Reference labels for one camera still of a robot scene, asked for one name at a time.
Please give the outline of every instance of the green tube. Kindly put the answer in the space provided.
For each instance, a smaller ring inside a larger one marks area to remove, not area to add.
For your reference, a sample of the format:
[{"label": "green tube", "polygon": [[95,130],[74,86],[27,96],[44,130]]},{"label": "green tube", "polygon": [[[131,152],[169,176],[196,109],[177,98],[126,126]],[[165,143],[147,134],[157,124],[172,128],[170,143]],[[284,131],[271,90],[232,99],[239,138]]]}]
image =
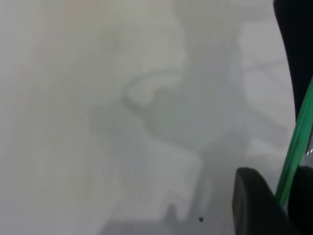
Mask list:
[{"label": "green tube", "polygon": [[275,197],[283,207],[288,201],[293,176],[305,157],[313,127],[313,79],[302,103],[298,120],[280,175]]}]

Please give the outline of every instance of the green straw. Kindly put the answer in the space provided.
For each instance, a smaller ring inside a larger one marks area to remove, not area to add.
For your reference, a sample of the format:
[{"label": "green straw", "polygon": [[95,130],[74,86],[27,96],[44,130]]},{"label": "green straw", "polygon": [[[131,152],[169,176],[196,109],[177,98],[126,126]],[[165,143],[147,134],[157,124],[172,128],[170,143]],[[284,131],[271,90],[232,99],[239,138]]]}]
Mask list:
[{"label": "green straw", "polygon": [[275,197],[283,207],[289,198],[293,176],[302,163],[313,126],[313,79],[310,82],[280,175]]}]

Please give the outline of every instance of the black object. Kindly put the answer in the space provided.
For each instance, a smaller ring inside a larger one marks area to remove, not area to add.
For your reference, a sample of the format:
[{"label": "black object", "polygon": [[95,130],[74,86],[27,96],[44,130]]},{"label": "black object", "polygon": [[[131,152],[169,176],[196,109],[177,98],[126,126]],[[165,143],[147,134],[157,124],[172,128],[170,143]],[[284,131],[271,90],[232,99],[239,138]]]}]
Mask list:
[{"label": "black object", "polygon": [[313,234],[313,169],[298,167],[288,202],[290,220],[303,235]]},{"label": "black object", "polygon": [[293,88],[296,119],[313,76],[313,0],[274,0]]},{"label": "black object", "polygon": [[274,198],[264,178],[254,169],[239,168],[233,195],[236,235],[299,235]]}]

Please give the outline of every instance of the white wall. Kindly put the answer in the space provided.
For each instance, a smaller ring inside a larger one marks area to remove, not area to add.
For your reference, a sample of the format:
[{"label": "white wall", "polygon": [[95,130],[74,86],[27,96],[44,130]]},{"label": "white wall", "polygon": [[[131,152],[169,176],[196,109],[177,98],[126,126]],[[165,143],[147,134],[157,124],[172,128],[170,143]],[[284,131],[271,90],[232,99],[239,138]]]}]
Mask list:
[{"label": "white wall", "polygon": [[293,127],[270,1],[0,2],[3,235],[233,234]]}]

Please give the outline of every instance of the white surface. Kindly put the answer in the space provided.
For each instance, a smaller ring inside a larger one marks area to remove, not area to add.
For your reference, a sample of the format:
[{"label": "white surface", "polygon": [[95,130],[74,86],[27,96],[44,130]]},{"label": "white surface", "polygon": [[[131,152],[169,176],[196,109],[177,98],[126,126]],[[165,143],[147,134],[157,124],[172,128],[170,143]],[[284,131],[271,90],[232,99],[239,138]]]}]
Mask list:
[{"label": "white surface", "polygon": [[3,0],[0,97],[3,235],[233,234],[294,126],[270,1]]}]

